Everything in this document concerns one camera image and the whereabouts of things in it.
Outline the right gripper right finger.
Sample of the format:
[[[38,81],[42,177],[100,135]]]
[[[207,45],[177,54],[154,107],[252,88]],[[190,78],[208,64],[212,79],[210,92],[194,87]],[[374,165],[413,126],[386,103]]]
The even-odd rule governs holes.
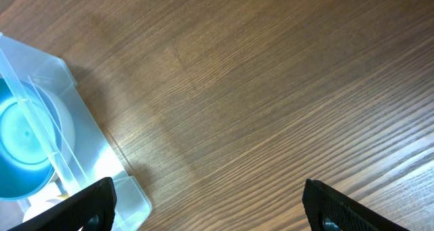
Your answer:
[[[302,204],[313,231],[408,231],[319,180],[305,182]]]

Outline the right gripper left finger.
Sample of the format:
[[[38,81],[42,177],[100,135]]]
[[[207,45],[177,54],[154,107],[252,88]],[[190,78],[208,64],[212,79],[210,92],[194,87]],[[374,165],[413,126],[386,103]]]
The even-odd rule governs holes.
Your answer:
[[[113,179],[104,177],[10,231],[111,231],[116,203]]]

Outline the clear plastic storage container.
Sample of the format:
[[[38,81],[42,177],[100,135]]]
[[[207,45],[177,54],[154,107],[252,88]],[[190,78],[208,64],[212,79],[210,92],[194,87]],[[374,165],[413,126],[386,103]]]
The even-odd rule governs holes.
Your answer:
[[[109,146],[64,61],[2,36],[1,79],[18,100],[55,169],[54,179],[36,194],[15,201],[1,200],[1,229],[9,230],[55,206],[46,200],[61,194],[72,196],[104,177],[113,179],[117,195],[113,229],[139,229],[151,212],[151,203]],[[73,118],[76,140],[70,163],[62,156],[65,139],[46,91],[57,95]]]

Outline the cream white bowl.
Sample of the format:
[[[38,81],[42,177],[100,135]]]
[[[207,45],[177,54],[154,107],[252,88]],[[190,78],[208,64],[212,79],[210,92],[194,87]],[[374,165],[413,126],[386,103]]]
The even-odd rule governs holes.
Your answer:
[[[74,153],[76,140],[73,118],[64,102],[57,95],[50,91],[46,91],[45,93],[54,106],[57,119],[59,120],[60,130],[65,139],[61,148],[62,156],[66,163],[70,163]]]

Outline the dark blue bowl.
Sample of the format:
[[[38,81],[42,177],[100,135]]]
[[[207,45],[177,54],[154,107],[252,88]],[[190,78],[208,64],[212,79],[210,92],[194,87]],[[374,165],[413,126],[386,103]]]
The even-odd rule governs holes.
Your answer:
[[[1,200],[32,196],[52,181],[54,174],[37,134],[1,79]]]

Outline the yellow cup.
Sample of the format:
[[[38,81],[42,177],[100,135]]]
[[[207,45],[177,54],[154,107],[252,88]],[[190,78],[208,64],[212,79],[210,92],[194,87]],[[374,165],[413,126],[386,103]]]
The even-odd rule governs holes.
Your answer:
[[[70,196],[68,194],[61,194],[60,196],[54,196],[48,200],[46,200],[47,203],[52,203],[53,205],[57,205],[58,203],[61,203],[62,201],[65,201]]]

